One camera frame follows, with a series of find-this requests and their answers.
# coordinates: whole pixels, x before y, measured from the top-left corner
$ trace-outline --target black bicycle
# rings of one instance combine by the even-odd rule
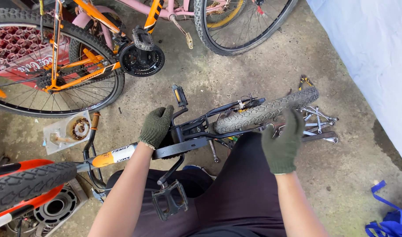
[[[249,94],[238,101],[210,110],[201,117],[183,124],[175,124],[174,119],[188,111],[188,102],[182,87],[173,85],[172,90],[181,109],[173,114],[169,131],[152,156],[153,160],[179,157],[176,164],[157,181],[160,189],[152,193],[153,204],[163,221],[180,209],[188,209],[188,199],[179,181],[176,180],[172,184],[166,182],[166,179],[183,163],[185,153],[208,145],[209,140],[223,143],[221,139],[253,131],[267,120],[281,115],[284,108],[302,108],[319,96],[318,90],[313,86],[269,102],[266,102],[265,98],[252,97]],[[210,118],[216,115],[219,119],[211,122]],[[72,180],[78,172],[88,172],[94,186],[100,190],[106,190],[100,168],[130,159],[137,143],[96,155],[93,141],[99,116],[100,113],[94,113],[90,139],[83,150],[83,162],[54,163],[46,159],[35,159],[0,166],[0,211],[19,203],[0,212],[0,226],[9,219],[18,218],[49,202],[60,192],[63,183]],[[173,189],[177,189],[180,193],[181,200],[178,202],[170,194]],[[102,200],[103,192],[94,190],[93,194]],[[162,210],[158,205],[160,196],[165,196],[167,199],[166,210]]]

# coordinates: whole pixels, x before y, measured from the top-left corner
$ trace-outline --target plastic container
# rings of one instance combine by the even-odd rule
[[[43,128],[43,145],[47,155],[87,141],[90,136],[91,119],[88,110],[57,121]]]

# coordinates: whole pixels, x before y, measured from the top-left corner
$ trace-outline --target knit glove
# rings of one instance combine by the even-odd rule
[[[301,146],[304,131],[302,115],[294,110],[283,110],[286,126],[281,136],[273,138],[273,128],[269,126],[261,136],[261,145],[266,155],[271,173],[281,175],[296,170],[294,160]]]
[[[173,105],[157,108],[151,111],[144,121],[138,142],[143,142],[152,149],[157,149],[170,127],[173,115]]]

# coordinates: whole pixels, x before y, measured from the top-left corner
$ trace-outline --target orange grip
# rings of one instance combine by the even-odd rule
[[[91,122],[91,129],[93,130],[97,130],[97,126],[98,126],[98,118],[100,117],[100,112],[96,111],[93,113],[94,117],[93,117],[93,121]]]

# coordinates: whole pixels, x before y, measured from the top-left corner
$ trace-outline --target pliers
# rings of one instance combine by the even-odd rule
[[[314,86],[314,84],[312,84],[312,82],[308,79],[308,77],[306,75],[301,75],[301,81],[299,82],[299,90],[302,90],[302,85],[304,84],[304,82],[308,83],[308,85],[310,86]]]

